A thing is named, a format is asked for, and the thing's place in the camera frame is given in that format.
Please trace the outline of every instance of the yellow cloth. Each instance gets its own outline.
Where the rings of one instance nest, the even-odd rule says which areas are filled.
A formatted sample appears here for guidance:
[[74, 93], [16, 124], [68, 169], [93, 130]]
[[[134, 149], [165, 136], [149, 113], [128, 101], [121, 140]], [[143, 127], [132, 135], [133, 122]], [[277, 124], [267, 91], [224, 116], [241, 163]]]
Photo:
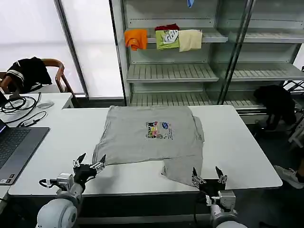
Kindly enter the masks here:
[[137, 49], [147, 49], [148, 37], [147, 30], [135, 29], [124, 32], [125, 45], [131, 46], [132, 51]]
[[201, 49], [202, 32], [194, 29], [180, 30], [180, 52]]

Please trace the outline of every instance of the person's foot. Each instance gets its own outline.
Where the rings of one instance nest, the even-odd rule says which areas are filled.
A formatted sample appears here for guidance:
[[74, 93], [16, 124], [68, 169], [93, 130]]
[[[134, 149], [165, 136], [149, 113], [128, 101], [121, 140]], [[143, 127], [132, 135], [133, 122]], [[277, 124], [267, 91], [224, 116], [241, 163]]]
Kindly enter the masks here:
[[298, 178], [295, 176], [296, 171], [294, 171], [293, 169], [286, 170], [281, 166], [277, 165], [275, 165], [274, 168], [282, 180], [287, 181], [291, 186], [296, 189], [304, 188], [304, 183], [299, 182]]

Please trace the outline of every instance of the desk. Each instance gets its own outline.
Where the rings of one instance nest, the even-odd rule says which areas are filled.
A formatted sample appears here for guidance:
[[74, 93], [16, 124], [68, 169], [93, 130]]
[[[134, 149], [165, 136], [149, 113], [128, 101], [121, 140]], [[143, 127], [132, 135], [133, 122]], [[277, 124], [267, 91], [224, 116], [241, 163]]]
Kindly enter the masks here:
[[[229, 105], [193, 106], [201, 119], [203, 178], [217, 178], [215, 166], [228, 175], [227, 189], [273, 188], [282, 181], [245, 126]], [[90, 163], [95, 145], [103, 133], [108, 108], [63, 109], [43, 124], [50, 132], [33, 155], [17, 182], [9, 189], [13, 196], [54, 196], [57, 189], [46, 189], [38, 181], [56, 178], [61, 172], [73, 173], [73, 159], [86, 152]], [[195, 191], [196, 188], [162, 176], [163, 161], [107, 166], [86, 184], [84, 195], [162, 194]]]
[[[36, 100], [38, 99], [38, 94], [26, 94], [26, 96], [31, 96], [33, 98], [35, 98]], [[71, 102], [71, 98], [72, 98], [72, 94], [71, 93], [61, 93], [61, 94], [41, 94], [41, 100], [39, 103], [44, 103], [47, 101], [52, 101], [55, 104], [48, 108], [48, 109], [38, 109], [35, 108], [26, 118], [31, 117], [32, 115], [41, 112], [41, 111], [47, 111], [47, 116], [39, 121], [35, 127], [43, 127], [43, 126], [48, 126], [49, 124], [46, 123], [44, 124], [44, 122], [47, 122], [47, 119], [50, 118], [54, 113], [60, 112], [63, 108], [68, 108], [68, 107], [73, 107], [73, 104]], [[0, 113], [0, 119], [7, 122], [10, 120], [14, 120], [17, 119], [21, 116], [23, 116], [25, 113], [27, 113], [28, 110], [22, 111], [22, 112], [17, 112], [16, 114], [13, 115], [8, 115], [8, 114], [3, 114]], [[14, 127], [17, 126], [20, 122], [13, 122], [8, 124], [10, 127]], [[6, 194], [9, 190], [10, 186], [0, 186], [0, 198], [5, 198]], [[3, 202], [1, 202], [0, 200], [0, 211], [1, 211], [1, 206], [3, 205]]]

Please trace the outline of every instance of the folded towel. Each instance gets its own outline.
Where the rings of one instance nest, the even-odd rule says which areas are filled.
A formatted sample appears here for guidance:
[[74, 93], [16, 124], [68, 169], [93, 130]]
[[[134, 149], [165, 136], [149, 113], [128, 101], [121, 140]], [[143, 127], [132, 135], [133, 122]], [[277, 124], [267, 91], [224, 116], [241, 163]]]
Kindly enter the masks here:
[[187, 0], [187, 3], [188, 3], [188, 7], [191, 8], [194, 3], [194, 0]]
[[124, 32], [124, 41], [127, 47], [131, 46], [132, 51], [137, 49], [147, 49], [147, 30], [135, 29]]
[[201, 49], [202, 32], [198, 30], [179, 31], [180, 52]]
[[159, 30], [155, 31], [157, 50], [178, 48], [179, 32], [178, 30]]

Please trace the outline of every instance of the green cloth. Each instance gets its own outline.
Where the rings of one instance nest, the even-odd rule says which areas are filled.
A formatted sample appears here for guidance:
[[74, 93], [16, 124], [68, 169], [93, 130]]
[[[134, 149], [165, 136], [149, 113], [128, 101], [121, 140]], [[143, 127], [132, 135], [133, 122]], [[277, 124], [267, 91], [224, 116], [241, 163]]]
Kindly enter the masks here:
[[157, 50], [179, 48], [178, 30], [159, 30], [156, 33]]

